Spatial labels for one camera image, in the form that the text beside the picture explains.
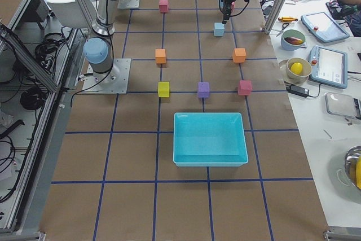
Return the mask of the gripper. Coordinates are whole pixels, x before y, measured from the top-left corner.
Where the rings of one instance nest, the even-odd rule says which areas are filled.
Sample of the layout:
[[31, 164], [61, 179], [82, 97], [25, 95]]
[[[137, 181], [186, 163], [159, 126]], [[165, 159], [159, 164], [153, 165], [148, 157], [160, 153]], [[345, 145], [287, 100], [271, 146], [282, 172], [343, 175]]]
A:
[[226, 25], [230, 18], [230, 12], [232, 11], [232, 2], [236, 0], [222, 0], [223, 8], [222, 8], [222, 24]]

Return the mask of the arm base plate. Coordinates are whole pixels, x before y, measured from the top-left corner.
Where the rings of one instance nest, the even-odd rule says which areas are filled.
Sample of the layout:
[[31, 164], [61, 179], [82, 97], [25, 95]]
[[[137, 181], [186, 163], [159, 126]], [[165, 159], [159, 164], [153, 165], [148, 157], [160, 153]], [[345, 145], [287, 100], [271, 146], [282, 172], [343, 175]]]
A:
[[103, 75], [93, 73], [93, 69], [89, 64], [87, 73], [92, 73], [92, 75], [85, 77], [82, 87], [83, 92], [88, 94], [126, 94], [130, 67], [130, 58], [117, 58], [114, 60], [110, 74], [103, 80], [107, 73]]
[[138, 9], [139, 5], [140, 0], [119, 0], [117, 8], [119, 10]]

